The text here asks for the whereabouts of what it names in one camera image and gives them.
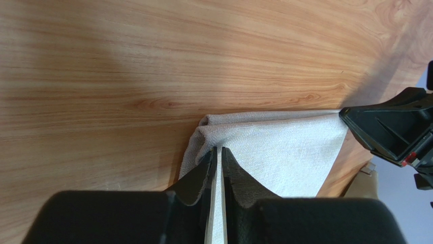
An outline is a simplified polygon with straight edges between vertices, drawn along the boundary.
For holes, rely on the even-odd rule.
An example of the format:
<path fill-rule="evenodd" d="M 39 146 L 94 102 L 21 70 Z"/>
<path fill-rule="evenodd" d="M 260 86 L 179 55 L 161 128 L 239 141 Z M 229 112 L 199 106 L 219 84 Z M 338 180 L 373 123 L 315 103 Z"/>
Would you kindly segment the beige cloth napkin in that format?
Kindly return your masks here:
<path fill-rule="evenodd" d="M 281 197 L 315 197 L 347 134 L 336 110 L 242 112 L 204 116 L 184 153 L 185 176 L 212 148 Z"/>

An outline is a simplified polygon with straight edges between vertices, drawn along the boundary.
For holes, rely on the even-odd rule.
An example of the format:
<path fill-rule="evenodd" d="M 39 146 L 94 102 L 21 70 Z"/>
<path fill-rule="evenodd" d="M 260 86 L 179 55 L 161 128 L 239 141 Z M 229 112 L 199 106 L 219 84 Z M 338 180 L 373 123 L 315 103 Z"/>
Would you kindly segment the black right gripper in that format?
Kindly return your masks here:
<path fill-rule="evenodd" d="M 432 189 L 432 62 L 426 88 L 408 87 L 381 104 L 345 107 L 339 117 L 373 155 L 413 167 L 417 189 Z"/>

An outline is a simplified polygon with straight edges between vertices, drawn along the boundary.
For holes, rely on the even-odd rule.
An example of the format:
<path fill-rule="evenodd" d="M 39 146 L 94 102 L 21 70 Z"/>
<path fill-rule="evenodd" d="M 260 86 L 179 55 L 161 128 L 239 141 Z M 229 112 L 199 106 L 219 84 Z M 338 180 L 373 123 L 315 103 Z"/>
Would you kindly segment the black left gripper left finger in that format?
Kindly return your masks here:
<path fill-rule="evenodd" d="M 217 160 L 214 147 L 195 168 L 166 190 L 169 196 L 166 243 L 204 243 Z"/>

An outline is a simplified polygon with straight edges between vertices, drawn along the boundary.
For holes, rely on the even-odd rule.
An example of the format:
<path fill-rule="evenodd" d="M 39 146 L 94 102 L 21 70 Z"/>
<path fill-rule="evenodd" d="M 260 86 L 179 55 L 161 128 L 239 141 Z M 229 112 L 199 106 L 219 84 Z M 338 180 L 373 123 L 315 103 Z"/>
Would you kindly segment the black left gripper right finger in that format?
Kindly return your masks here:
<path fill-rule="evenodd" d="M 232 151 L 222 148 L 227 243 L 266 243 L 259 201 L 280 199 L 244 170 Z"/>

